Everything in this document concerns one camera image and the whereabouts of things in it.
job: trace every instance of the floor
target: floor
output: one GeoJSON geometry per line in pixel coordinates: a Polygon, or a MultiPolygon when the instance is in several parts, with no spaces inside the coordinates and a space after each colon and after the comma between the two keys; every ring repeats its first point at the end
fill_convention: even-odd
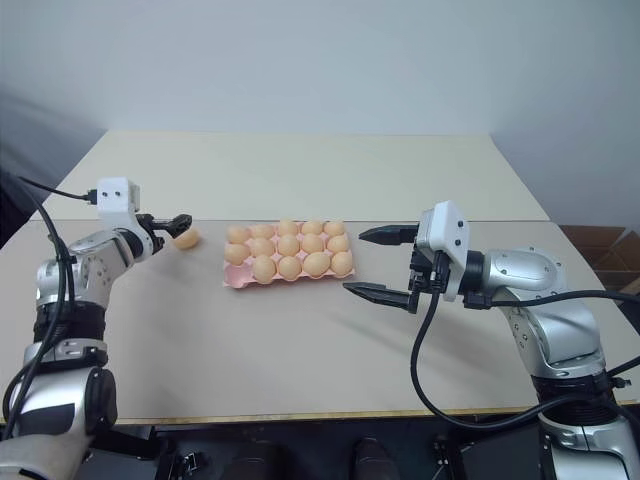
{"type": "MultiPolygon", "coordinates": [[[[257,440],[285,448],[288,471],[283,480],[347,480],[351,448],[365,436],[382,442],[403,480],[444,480],[449,477],[438,472],[432,444],[435,435],[445,431],[446,426],[433,419],[398,419],[217,425],[170,435],[182,454],[205,454],[208,465],[190,477],[194,480],[219,479],[238,447],[257,440]]],[[[469,480],[538,479],[537,445],[535,426],[476,442],[463,453],[469,480]]],[[[96,452],[77,478],[153,479],[154,475],[153,462],[96,452]]]]}

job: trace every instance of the pink egg carton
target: pink egg carton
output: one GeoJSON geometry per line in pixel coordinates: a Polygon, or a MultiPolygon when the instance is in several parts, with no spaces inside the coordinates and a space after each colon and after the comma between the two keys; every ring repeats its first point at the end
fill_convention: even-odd
{"type": "MultiPolygon", "coordinates": [[[[302,227],[302,224],[304,224],[305,222],[295,222],[298,225],[298,234],[296,235],[296,238],[298,239],[298,242],[300,242],[302,244],[302,239],[304,237],[304,234],[300,233],[300,228],[302,227]]],[[[271,259],[276,263],[276,267],[278,265],[278,261],[284,257],[284,255],[281,255],[280,253],[278,253],[278,240],[280,239],[280,236],[278,235],[278,224],[277,223],[272,223],[269,224],[273,227],[275,234],[273,237],[271,237],[269,240],[273,243],[276,251],[273,255],[271,255],[271,259]]],[[[344,232],[345,237],[347,237],[347,239],[349,238],[349,236],[347,235],[347,232],[345,230],[344,232]]],[[[322,238],[322,242],[325,245],[325,249],[324,249],[324,253],[326,253],[327,255],[329,255],[330,257],[333,255],[333,252],[331,252],[330,250],[328,250],[326,248],[327,246],[327,241],[330,238],[329,235],[327,235],[325,232],[322,232],[318,235],[320,238],[322,238]]],[[[252,238],[249,238],[249,240],[247,240],[246,242],[244,242],[244,244],[251,248],[251,241],[253,240],[252,238]]],[[[351,258],[353,258],[353,253],[351,252],[351,248],[349,248],[347,250],[347,252],[351,253],[351,258]]],[[[300,263],[302,264],[304,262],[305,257],[309,255],[307,252],[305,252],[304,250],[302,250],[302,248],[300,248],[300,251],[294,255],[295,257],[297,257],[300,260],[300,263]]],[[[258,283],[258,281],[253,277],[253,262],[255,261],[255,258],[253,256],[249,256],[247,259],[245,259],[245,261],[242,263],[242,265],[232,265],[229,262],[227,262],[226,260],[224,261],[224,282],[223,282],[223,286],[225,287],[232,287],[232,288],[245,288],[248,285],[251,285],[252,283],[258,283]]],[[[300,278],[312,278],[314,280],[317,280],[319,278],[324,278],[324,277],[335,277],[335,278],[345,278],[348,277],[349,275],[353,275],[354,273],[356,273],[355,268],[352,268],[351,271],[349,273],[347,273],[346,275],[336,275],[336,273],[331,270],[331,267],[329,267],[329,270],[327,270],[326,272],[324,272],[322,275],[320,275],[319,277],[312,277],[311,275],[309,275],[307,272],[305,272],[304,270],[302,270],[300,272],[300,274],[293,280],[287,280],[286,278],[284,278],[282,275],[280,275],[280,272],[278,272],[276,270],[276,274],[273,276],[273,280],[284,280],[285,282],[295,282],[300,278]]]]}

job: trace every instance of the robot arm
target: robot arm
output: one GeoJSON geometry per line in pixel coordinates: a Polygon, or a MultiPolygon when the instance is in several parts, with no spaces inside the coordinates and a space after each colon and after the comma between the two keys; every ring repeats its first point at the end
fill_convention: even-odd
{"type": "MultiPolygon", "coordinates": [[[[115,280],[157,253],[164,230],[177,237],[191,225],[189,215],[157,221],[139,215],[139,187],[126,178],[102,179],[96,203],[106,229],[69,246],[75,295],[65,297],[51,348],[29,387],[14,438],[0,442],[0,478],[73,478],[93,438],[117,418],[116,387],[103,340],[105,312],[115,280]]],[[[34,342],[25,350],[27,365],[41,346],[58,300],[58,263],[45,262],[37,273],[34,342]]],[[[20,383],[11,392],[13,407],[20,383]]]]}
{"type": "MultiPolygon", "coordinates": [[[[479,309],[567,290],[562,263],[534,247],[484,254],[468,250],[468,224],[452,202],[425,212],[419,225],[374,228],[360,238],[383,245],[414,244],[410,292],[366,282],[344,284],[369,301],[410,313],[416,313],[420,293],[442,294],[446,301],[462,295],[465,307],[479,309]]],[[[580,300],[501,310],[541,402],[574,393],[615,401],[597,324],[580,300]]],[[[553,473],[549,478],[640,478],[629,423],[605,406],[566,403],[540,414],[539,420],[541,464],[547,474],[553,473]]]]}

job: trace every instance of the white tabletop surface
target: white tabletop surface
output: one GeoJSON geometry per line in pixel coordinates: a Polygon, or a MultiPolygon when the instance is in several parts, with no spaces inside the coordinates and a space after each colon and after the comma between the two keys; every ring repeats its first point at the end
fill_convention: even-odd
{"type": "MultiPolygon", "coordinates": [[[[60,189],[109,176],[138,183],[157,217],[406,221],[453,199],[468,220],[548,220],[488,135],[109,131],[60,189]]],[[[54,219],[97,218],[61,197],[45,206],[54,219]]]]}
{"type": "MultiPolygon", "coordinates": [[[[67,242],[100,228],[57,222],[67,242]]],[[[203,242],[181,252],[168,244],[113,289],[105,340],[124,422],[234,418],[322,418],[421,414],[409,378],[417,316],[368,303],[336,280],[305,280],[236,291],[222,287],[228,222],[197,221],[203,242]]],[[[357,274],[352,279],[405,289],[410,247],[356,240],[374,224],[349,223],[357,274]]],[[[572,288],[601,288],[586,262],[549,222],[474,222],[475,249],[535,245],[563,259],[572,288]]],[[[0,250],[0,390],[20,367],[35,319],[34,278],[52,249],[40,221],[0,250]]],[[[608,364],[637,354],[640,339],[613,302],[588,300],[608,364]]],[[[441,302],[423,347],[420,376],[449,410],[508,410],[536,403],[529,376],[499,311],[441,302]]],[[[635,400],[633,386],[617,392],[635,400]]]]}

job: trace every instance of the white wall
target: white wall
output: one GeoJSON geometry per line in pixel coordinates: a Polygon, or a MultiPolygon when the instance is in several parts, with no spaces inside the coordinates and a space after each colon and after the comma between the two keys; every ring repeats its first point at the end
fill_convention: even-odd
{"type": "Polygon", "coordinates": [[[489,132],[555,221],[640,226],[636,0],[1,5],[2,91],[78,152],[96,128],[489,132]]]}

